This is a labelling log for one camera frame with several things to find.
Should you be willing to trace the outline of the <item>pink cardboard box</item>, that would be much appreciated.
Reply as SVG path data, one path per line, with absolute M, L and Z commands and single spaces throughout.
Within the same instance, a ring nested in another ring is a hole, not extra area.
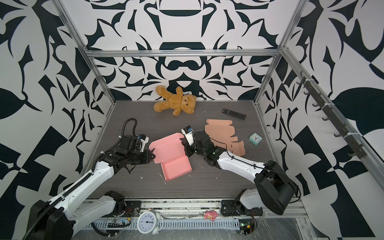
M 175 133 L 152 142 L 149 149 L 156 156 L 154 162 L 160 164 L 165 181 L 171 181 L 192 172 L 182 139 L 184 135 Z

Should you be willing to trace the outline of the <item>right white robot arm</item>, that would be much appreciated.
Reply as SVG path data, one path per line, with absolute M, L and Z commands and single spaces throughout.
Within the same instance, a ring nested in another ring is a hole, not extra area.
M 189 126 L 182 129 L 182 134 L 188 157 L 197 154 L 211 167 L 235 173 L 255 184 L 255 189 L 245 189 L 237 196 L 235 206 L 238 211 L 266 207 L 274 214 L 282 215 L 287 206 L 295 202 L 293 197 L 301 197 L 298 185 L 278 163 L 261 163 L 239 157 L 226 147 L 215 146 L 206 132 L 194 133 Z

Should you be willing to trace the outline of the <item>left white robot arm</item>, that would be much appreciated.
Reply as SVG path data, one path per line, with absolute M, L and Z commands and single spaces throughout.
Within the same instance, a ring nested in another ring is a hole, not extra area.
M 79 180 L 49 201 L 38 201 L 31 207 L 25 240 L 70 240 L 95 220 L 124 211 L 125 198 L 114 191 L 86 207 L 80 205 L 121 169 L 130 173 L 137 165 L 148 164 L 155 158 L 153 151 L 146 149 L 149 137 L 136 135 L 136 127 L 131 135 L 125 135 L 125 128 L 123 124 L 119 140 L 101 152 Z

